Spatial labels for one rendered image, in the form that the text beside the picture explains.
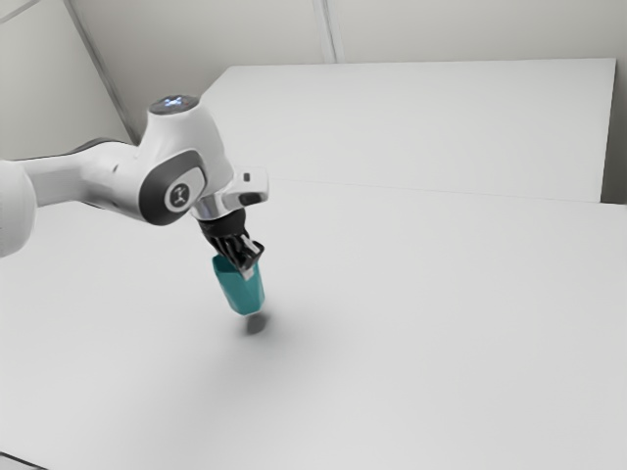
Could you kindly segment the teal faceted mug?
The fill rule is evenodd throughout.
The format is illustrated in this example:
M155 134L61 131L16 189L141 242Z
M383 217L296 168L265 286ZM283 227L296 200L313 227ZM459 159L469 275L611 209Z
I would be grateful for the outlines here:
M247 316L263 309L265 289L257 263L244 274L221 255L214 256L212 263L219 286L233 311Z

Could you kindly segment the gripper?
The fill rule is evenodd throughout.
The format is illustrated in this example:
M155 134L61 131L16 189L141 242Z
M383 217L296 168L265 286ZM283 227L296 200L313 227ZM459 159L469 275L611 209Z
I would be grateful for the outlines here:
M198 224L217 253L227 259L237 259L238 271L244 279L250 279L265 246L248 237L245 222L246 212L240 209L213 220L199 220Z

